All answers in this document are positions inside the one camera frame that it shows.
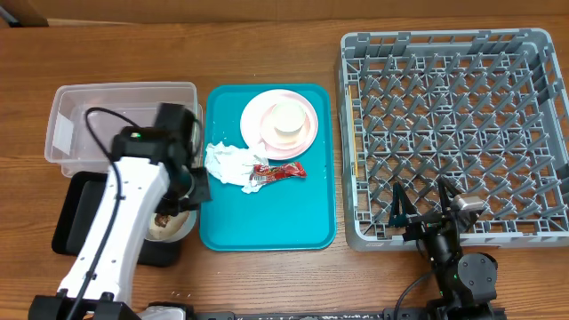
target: clear plastic bin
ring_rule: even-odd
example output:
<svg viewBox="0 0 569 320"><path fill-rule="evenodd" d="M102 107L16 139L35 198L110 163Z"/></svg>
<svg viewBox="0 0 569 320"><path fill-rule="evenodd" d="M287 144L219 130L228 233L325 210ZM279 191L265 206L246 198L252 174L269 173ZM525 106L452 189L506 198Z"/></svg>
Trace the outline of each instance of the clear plastic bin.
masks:
<svg viewBox="0 0 569 320"><path fill-rule="evenodd" d="M78 84L62 86L55 93L45 138L45 159L60 164L61 172L71 177L76 172L106 172L108 160L87 131L84 113L91 107L108 108L132 119L140 126L154 123L161 102L185 105L203 121L194 84L189 82ZM127 124L112 115L89 115L93 130L106 148ZM192 136L194 146L201 132Z"/></svg>

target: red snack wrapper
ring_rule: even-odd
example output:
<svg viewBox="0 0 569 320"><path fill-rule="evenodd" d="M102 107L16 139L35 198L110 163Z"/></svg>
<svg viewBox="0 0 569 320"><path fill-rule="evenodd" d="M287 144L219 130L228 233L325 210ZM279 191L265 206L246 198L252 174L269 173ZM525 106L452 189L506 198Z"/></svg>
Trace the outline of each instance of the red snack wrapper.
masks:
<svg viewBox="0 0 569 320"><path fill-rule="evenodd" d="M306 178L306 172L301 163L295 162L279 166L256 164L252 169L251 176L249 176L249 181L253 185L259 186L291 177Z"/></svg>

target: gray dish rack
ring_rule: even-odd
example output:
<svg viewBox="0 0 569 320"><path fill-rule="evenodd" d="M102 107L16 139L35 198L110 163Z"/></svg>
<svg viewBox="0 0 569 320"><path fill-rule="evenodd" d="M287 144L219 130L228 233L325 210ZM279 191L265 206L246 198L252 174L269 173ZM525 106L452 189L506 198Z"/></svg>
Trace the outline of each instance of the gray dish rack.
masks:
<svg viewBox="0 0 569 320"><path fill-rule="evenodd" d="M393 183L439 211L441 175L485 200L463 245L569 245L569 104L546 31L349 33L336 71L350 247L414 250L387 228Z"/></svg>

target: white paper tissue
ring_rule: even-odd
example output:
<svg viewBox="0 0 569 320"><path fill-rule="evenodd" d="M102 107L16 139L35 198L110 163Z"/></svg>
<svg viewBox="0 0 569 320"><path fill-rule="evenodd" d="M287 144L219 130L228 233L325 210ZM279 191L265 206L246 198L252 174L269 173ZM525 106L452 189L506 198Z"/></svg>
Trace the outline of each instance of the white paper tissue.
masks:
<svg viewBox="0 0 569 320"><path fill-rule="evenodd" d="M243 186L241 191L246 194L259 191L261 186L254 186L249 181L252 168L256 164L268 164L265 144L241 149L235 146L208 144L205 148L205 168L213 177L222 183Z"/></svg>

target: blue tray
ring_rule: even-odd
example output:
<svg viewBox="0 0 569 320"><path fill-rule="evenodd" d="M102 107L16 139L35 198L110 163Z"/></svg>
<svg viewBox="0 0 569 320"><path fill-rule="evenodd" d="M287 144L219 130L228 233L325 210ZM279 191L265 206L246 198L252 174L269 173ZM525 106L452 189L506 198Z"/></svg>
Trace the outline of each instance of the blue tray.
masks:
<svg viewBox="0 0 569 320"><path fill-rule="evenodd" d="M203 203L200 235L215 251L268 251L324 249L336 237L336 191L333 140L328 93L316 84L223 85L207 100L204 144L247 148L239 123L254 96L272 89L287 89L304 96L317 112L318 133L299 161L306 179L290 178L247 195L241 187L224 185L210 176L212 201ZM270 161L279 165L283 161Z"/></svg>

